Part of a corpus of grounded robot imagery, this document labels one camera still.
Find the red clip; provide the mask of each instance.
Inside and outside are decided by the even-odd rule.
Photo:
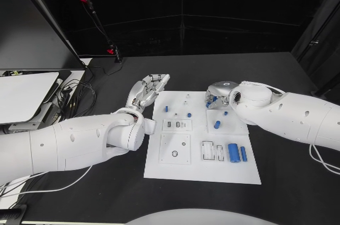
[[[108,49],[107,51],[108,51],[110,54],[114,55],[114,53],[116,53],[114,49]]]

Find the white cable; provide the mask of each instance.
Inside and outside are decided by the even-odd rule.
[[[278,89],[278,88],[276,88],[276,87],[273,87],[273,86],[270,86],[270,85],[267,85],[267,84],[254,83],[254,82],[248,82],[248,81],[242,81],[241,84],[254,84],[254,85],[260,85],[260,86],[268,87],[268,88],[277,90],[280,93],[286,94],[286,92],[284,92],[281,89]]]
[[[15,184],[18,184],[18,183],[21,183],[21,182],[23,182],[23,181],[28,181],[29,179],[32,179],[33,177],[38,177],[38,176],[41,176],[41,175],[44,175],[44,174],[46,174],[48,172],[42,172],[42,173],[39,173],[38,175],[35,175],[35,176],[32,176],[32,177],[29,177],[29,178],[26,178],[26,179],[23,179],[22,181],[19,181],[19,182],[15,182],[15,183],[12,183],[12,184],[9,184],[8,186],[5,186],[5,187],[0,187],[0,190],[3,189],[3,188],[6,188],[6,187],[10,187],[10,186],[13,186]]]
[[[314,156],[312,155],[312,146],[314,147],[314,150],[316,150],[316,152],[317,152],[317,156],[319,156],[319,159],[320,159],[320,160],[317,160],[317,159],[314,158]],[[313,144],[310,145],[310,157],[313,158],[313,160],[316,160],[317,162],[320,162],[320,163],[325,165],[325,168],[326,168],[330,172],[333,172],[333,173],[336,173],[336,174],[340,175],[340,172],[336,172],[336,171],[332,170],[327,166],[336,168],[337,170],[340,170],[340,168],[336,167],[336,166],[333,166],[333,165],[330,165],[330,164],[327,164],[327,163],[325,162],[325,160],[323,160],[323,158],[322,158],[322,155],[320,155],[320,153],[319,153],[317,147],[316,147],[316,145],[313,145]]]
[[[82,179],[82,177],[87,175],[88,171],[91,170],[93,166],[90,166],[85,174],[78,178],[78,180],[70,184],[67,187],[61,188],[61,189],[55,189],[55,190],[46,190],[46,191],[31,191],[31,192],[21,192],[21,193],[16,193],[16,194],[12,194],[12,195],[8,195],[8,196],[2,196],[0,198],[6,198],[6,197],[12,197],[12,196],[16,196],[16,195],[22,195],[22,194],[28,194],[28,193],[44,193],[44,192],[58,192],[64,189],[67,189],[68,187],[71,187],[74,184],[78,183],[78,181]]]

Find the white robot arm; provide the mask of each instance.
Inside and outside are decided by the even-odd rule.
[[[156,128],[156,121],[142,112],[169,79],[169,75],[153,75],[139,81],[127,108],[113,114],[72,118],[41,130],[2,135],[0,185],[39,172],[82,169],[136,151],[144,134],[152,135]]]
[[[340,150],[340,106],[273,88],[276,94],[270,88],[252,82],[215,83],[206,94],[209,108],[231,105],[247,124],[294,141]]]

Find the blue cylinder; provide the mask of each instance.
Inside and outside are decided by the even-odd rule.
[[[219,128],[219,126],[221,126],[221,121],[216,121],[216,124],[215,124],[215,128],[218,129]]]
[[[248,159],[247,159],[247,149],[245,149],[244,146],[241,146],[241,154],[242,154],[242,160],[244,160],[244,162],[247,162],[248,161]]]
[[[241,162],[238,144],[235,144],[235,143],[229,144],[229,145],[228,145],[228,149],[229,149],[231,162],[232,162],[232,163]]]

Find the black table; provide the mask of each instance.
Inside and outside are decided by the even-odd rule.
[[[97,58],[91,66],[107,73],[120,68],[114,58]],[[254,81],[287,92],[310,94],[316,86],[290,53],[205,56],[129,57],[111,76],[91,68],[97,104],[90,114],[108,114],[126,106],[134,83],[149,74],[170,74],[166,90],[205,91],[219,81]],[[91,104],[87,92],[80,108]],[[153,106],[144,111],[152,117]],[[251,142],[263,185],[143,178],[149,136],[136,152],[95,165],[71,188],[28,194],[25,221],[126,223],[170,209],[208,208],[238,212],[278,224],[339,224],[340,176],[309,155],[309,145],[250,126]],[[340,152],[320,147],[332,164]],[[72,183],[85,169],[52,172],[32,190]]]

